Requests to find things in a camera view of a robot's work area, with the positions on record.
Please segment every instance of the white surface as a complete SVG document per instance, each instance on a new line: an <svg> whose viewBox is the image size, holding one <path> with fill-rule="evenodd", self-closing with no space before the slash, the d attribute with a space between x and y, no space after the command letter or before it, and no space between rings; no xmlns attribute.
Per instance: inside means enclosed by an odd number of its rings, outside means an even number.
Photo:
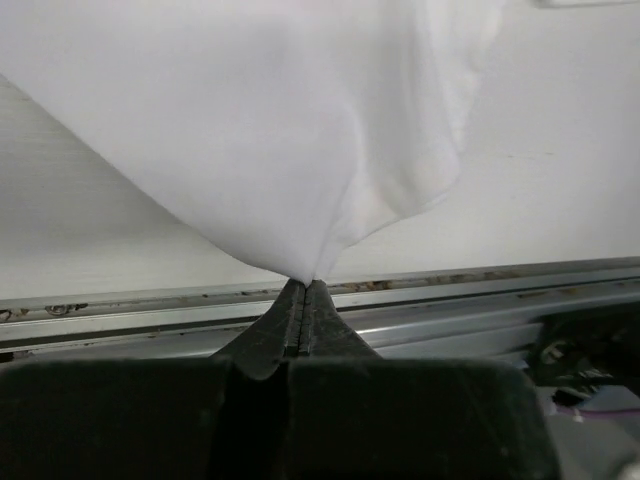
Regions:
<svg viewBox="0 0 640 480"><path fill-rule="evenodd" d="M309 284L453 184L503 2L2 0L0 72L214 245Z"/></svg>
<svg viewBox="0 0 640 480"><path fill-rule="evenodd" d="M346 250L333 277L640 255L640 7L529 5L506 8L451 196ZM0 297L276 278L2 92Z"/></svg>

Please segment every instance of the dark machinery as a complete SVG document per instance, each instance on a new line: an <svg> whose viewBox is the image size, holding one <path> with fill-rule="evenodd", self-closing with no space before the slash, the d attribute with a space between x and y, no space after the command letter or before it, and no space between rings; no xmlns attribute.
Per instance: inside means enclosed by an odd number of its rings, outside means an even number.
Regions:
<svg viewBox="0 0 640 480"><path fill-rule="evenodd" d="M558 387L562 410L577 407L608 385L640 395L640 303L548 315L527 359L539 386Z"/></svg>
<svg viewBox="0 0 640 480"><path fill-rule="evenodd" d="M584 383L577 372L588 347L598 368L606 364L606 381L621 374L633 382L624 328L607 330L615 334L605 346L547 329L529 373L543 384ZM289 281L265 315L210 359L7 370L0 478L45 475L560 478L525 373L488 361L383 360L341 320L320 281Z"/></svg>

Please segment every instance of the metal track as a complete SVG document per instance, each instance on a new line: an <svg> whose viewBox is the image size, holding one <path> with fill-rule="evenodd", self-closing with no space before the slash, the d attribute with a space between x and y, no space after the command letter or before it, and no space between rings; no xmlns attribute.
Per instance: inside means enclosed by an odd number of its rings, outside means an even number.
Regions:
<svg viewBox="0 0 640 480"><path fill-rule="evenodd" d="M331 292L345 321L383 356L516 360L536 338L541 315L640 300L636 265L570 266L404 276L335 284ZM26 305L0 324L0 352L9 359L210 355L264 313L277 291L116 303L80 298L87 307L61 318Z"/></svg>

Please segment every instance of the metal bar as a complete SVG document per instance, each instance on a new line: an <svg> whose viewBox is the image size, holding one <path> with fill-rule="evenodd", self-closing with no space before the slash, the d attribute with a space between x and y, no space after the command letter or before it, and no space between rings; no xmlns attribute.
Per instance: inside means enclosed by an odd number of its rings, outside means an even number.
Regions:
<svg viewBox="0 0 640 480"><path fill-rule="evenodd" d="M432 300L446 300L451 298L508 294L515 292L534 292L550 288L576 288L606 282L640 281L640 268L618 268L612 270L586 271L578 273L561 273L536 275L524 278L509 278L499 280L462 281L446 285L423 285L432 283L432 277L403 279L398 281L398 287L393 281L382 282L382 287L388 290L356 291L344 293L350 289L360 288L358 285L333 285L333 299L338 309L365 308L376 305L426 302ZM108 332L122 332L130 329L159 329L179 328L197 324L212 324L215 322L232 323L233 320L247 319L262 315L271 305L274 292L266 291L252 295L220 295L180 297L178 299L163 300L160 303L138 300L131 305L120 303L116 307L97 305L94 310L107 312L94 314L87 309L75 315L63 318L51 318L40 312L41 318L35 320L20 319L19 321L0 324L0 348L3 344L29 341L35 345L38 339L48 337L64 337L70 335L94 335Z"/></svg>
<svg viewBox="0 0 640 480"><path fill-rule="evenodd" d="M344 321L381 355L490 356L521 358L535 338L542 315L640 300L640 284L610 283L543 294L498 294L417 305L372 307L341 314ZM194 330L117 339L33 342L22 347L36 358L161 358L208 356L237 336L248 323L218 324ZM85 347L85 343L95 344Z"/></svg>
<svg viewBox="0 0 640 480"><path fill-rule="evenodd" d="M341 288L347 289L353 286L363 285L372 282L391 282L404 286L433 285L440 282L447 284L468 284L478 283L496 279L523 279L528 280L533 285L544 285L545 279L554 276L570 275L571 281L582 282L583 279L589 281L605 281L612 278L628 278L638 276L640 273L640 257L611 258L603 260L583 260L573 262L554 262L530 265L507 265L501 267L472 268L458 270L444 270L432 272L413 272L405 274L386 274L379 276L357 277L357 278L330 278L327 280L331 293ZM65 295L49 297L25 297L15 299L0 298L0 310L12 308L37 308L46 305L66 305L66 304L114 304L130 303L174 299L185 297L197 297L202 295L229 296L241 292L254 294L260 292L270 292L277 295L277 292L284 286L286 279L266 283L249 283L237 285L219 285L214 287L189 287L162 290L142 290L127 292L99 293L93 295Z"/></svg>

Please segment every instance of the machine part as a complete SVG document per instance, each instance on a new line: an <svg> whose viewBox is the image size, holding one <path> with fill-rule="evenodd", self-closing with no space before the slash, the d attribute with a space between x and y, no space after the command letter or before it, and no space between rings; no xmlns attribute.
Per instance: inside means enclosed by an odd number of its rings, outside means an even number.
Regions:
<svg viewBox="0 0 640 480"><path fill-rule="evenodd" d="M72 308L73 305L51 305L49 307L44 307L45 311L54 317L62 317L69 313Z"/></svg>
<svg viewBox="0 0 640 480"><path fill-rule="evenodd" d="M345 321L383 356L468 352L516 360L535 341L538 317L640 301L638 281L640 269L635 264L623 268L616 262L590 262L580 268L522 266L405 275L385 281L385 290L370 290L369 281L337 283L328 290ZM71 357L208 356L265 313L280 288L281 284L261 284L253 289L171 292L175 296L150 292L137 297L120 294L5 302L0 308L13 305L29 308L29 313L20 321L0 325L0 352L65 351ZM55 321L39 306L72 302L89 306Z"/></svg>
<svg viewBox="0 0 640 480"><path fill-rule="evenodd" d="M559 478L521 370L380 359L319 281L287 283L212 359L4 372L0 445L3 479Z"/></svg>
<svg viewBox="0 0 640 480"><path fill-rule="evenodd" d="M559 313L544 328L527 363L538 385L570 386L595 393L625 385L640 393L640 302Z"/></svg>
<svg viewBox="0 0 640 480"><path fill-rule="evenodd" d="M287 282L271 308L213 356L231 357L245 375L265 379L279 368L277 360L312 355L379 358L342 321L321 280L308 288Z"/></svg>

